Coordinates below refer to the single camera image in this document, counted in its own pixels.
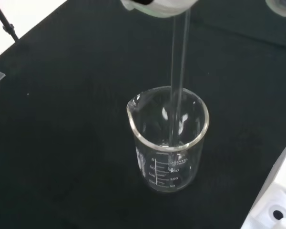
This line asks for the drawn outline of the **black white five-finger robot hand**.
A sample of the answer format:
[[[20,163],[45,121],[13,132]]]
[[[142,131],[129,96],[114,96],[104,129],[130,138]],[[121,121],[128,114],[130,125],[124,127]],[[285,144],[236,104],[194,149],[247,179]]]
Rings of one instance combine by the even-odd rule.
[[[121,0],[122,5],[127,10],[138,10],[157,18],[180,15],[197,2],[198,0]]]

